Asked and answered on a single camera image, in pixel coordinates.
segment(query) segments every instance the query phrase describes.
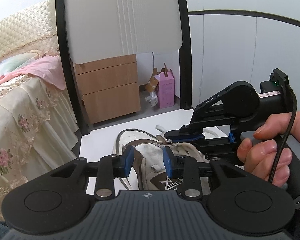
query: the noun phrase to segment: human hand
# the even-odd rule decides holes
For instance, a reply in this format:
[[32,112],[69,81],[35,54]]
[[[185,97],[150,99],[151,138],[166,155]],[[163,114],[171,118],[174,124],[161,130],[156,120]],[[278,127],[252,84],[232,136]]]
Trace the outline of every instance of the human hand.
[[[275,154],[277,152],[277,143],[271,140],[278,134],[283,134],[287,129],[291,113],[272,114],[267,119],[266,123],[256,130],[254,138],[264,142],[252,146],[249,138],[245,138],[240,144],[237,155],[238,158],[244,163],[244,169],[259,178],[268,180],[271,166]],[[297,112],[291,134],[300,143],[300,112]],[[283,149],[277,169],[275,172],[273,184],[281,187],[287,182],[290,170],[288,165],[292,159],[292,152],[290,149]]]

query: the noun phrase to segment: pink box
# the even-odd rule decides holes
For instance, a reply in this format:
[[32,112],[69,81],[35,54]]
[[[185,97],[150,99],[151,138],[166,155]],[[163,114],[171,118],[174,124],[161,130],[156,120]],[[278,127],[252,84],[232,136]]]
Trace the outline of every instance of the pink box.
[[174,105],[174,77],[172,71],[163,68],[160,72],[160,80],[157,86],[159,108]]

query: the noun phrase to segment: fingernail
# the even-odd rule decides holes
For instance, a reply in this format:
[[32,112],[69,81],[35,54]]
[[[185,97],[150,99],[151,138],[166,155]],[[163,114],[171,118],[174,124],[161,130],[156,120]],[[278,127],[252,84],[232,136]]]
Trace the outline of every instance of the fingernail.
[[268,140],[262,143],[263,146],[263,153],[264,154],[269,154],[277,151],[277,143],[275,140]]
[[264,128],[266,127],[266,124],[260,126],[254,133],[260,133],[262,130],[264,130]]
[[245,138],[242,143],[240,144],[240,148],[244,151],[249,150],[250,149],[250,139],[249,138]]
[[280,164],[288,163],[288,162],[290,162],[291,157],[292,157],[291,151],[288,149],[283,149],[280,159],[279,159],[279,163]]
[[290,169],[288,165],[281,167],[275,172],[275,177],[277,180],[283,180],[290,175]]

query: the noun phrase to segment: circular pad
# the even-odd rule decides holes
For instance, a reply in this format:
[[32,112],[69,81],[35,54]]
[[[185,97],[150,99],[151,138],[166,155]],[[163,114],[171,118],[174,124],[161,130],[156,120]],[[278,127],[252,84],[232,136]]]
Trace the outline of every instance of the circular pad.
[[263,212],[272,205],[272,200],[267,194],[254,190],[239,193],[234,201],[247,212]]
[[25,206],[35,212],[51,211],[62,202],[62,197],[59,193],[50,190],[41,190],[31,193],[25,199]]
[[227,180],[211,192],[207,208],[222,227],[248,236],[282,230],[295,211],[286,191],[257,178]]

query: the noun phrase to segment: shoe label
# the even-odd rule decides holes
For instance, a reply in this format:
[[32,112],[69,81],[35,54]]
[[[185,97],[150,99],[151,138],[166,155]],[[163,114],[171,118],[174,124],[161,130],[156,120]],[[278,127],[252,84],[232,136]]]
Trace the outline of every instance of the shoe label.
[[154,184],[159,190],[174,189],[178,192],[181,191],[181,179],[169,179],[167,173],[163,172],[153,177],[150,182]]

